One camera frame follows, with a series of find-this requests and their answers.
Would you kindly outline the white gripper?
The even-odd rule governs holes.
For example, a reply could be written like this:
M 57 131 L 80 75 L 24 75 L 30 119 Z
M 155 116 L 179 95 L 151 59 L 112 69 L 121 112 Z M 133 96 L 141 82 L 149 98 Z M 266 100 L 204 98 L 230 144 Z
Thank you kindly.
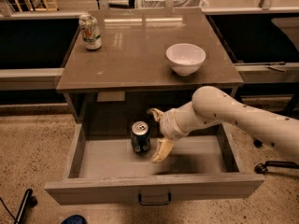
M 156 122 L 160 124 L 160 132 L 166 138 L 157 139 L 156 151 L 151 157 L 150 161 L 153 163 L 160 163 L 164 161 L 173 149 L 174 142 L 172 140 L 179 140 L 188 135 L 183 132 L 176 121 L 176 109 L 172 108 L 163 112 L 157 108 L 150 108 L 147 113 L 152 115 Z

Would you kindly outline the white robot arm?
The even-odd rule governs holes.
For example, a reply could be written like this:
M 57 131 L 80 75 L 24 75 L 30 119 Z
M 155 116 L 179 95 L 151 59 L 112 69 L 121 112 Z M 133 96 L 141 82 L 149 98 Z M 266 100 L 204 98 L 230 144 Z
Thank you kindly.
M 148 112 L 159 123 L 162 136 L 151 158 L 159 163 L 169 155 L 174 143 L 197 130 L 223 122 L 230 123 L 247 134 L 274 148 L 287 160 L 299 160 L 299 120 L 239 103 L 216 87 L 196 90 L 187 104 L 161 111 Z

